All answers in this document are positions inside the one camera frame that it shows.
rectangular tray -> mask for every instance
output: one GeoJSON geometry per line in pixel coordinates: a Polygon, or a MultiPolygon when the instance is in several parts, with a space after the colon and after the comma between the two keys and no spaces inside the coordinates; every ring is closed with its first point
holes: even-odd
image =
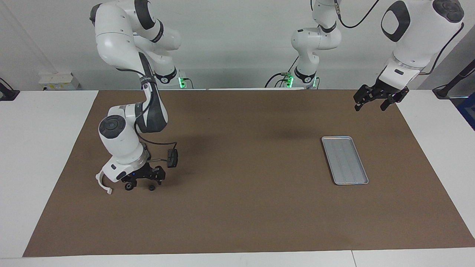
{"type": "Polygon", "coordinates": [[[364,171],[353,139],[349,136],[326,136],[322,138],[323,147],[337,185],[367,184],[364,171]]]}

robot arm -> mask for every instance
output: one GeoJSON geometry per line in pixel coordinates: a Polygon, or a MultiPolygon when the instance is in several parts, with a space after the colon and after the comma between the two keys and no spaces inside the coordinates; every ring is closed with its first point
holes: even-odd
{"type": "Polygon", "coordinates": [[[313,9],[312,17],[318,27],[299,29],[292,35],[292,46],[299,53],[297,65],[292,70],[296,87],[312,87],[320,63],[316,51],[337,48],[342,40],[336,27],[334,0],[316,0],[313,9]]]}
{"type": "Polygon", "coordinates": [[[386,11],[381,22],[384,34],[396,49],[374,86],[363,85],[354,95],[355,109],[375,99],[385,99],[381,109],[399,103],[409,92],[407,84],[417,77],[463,27],[464,11],[458,0],[399,0],[386,11]],[[395,17],[397,28],[389,30],[395,17]]]}
{"type": "MultiPolygon", "coordinates": [[[[168,123],[154,74],[156,69],[170,70],[173,61],[170,56],[163,59],[156,52],[178,49],[180,36],[150,14],[147,0],[117,0],[96,5],[91,11],[91,21],[100,57],[120,71],[137,73],[146,96],[144,102],[112,107],[100,123],[100,138],[112,158],[96,178],[108,193],[112,190],[102,185],[103,175],[112,182],[127,182],[128,190],[136,186],[137,178],[157,180],[160,184],[164,171],[161,167],[150,167],[147,162],[150,154],[137,134],[160,132],[168,123]]],[[[176,166],[177,157],[175,149],[169,152],[173,163],[169,167],[176,166]]]]}

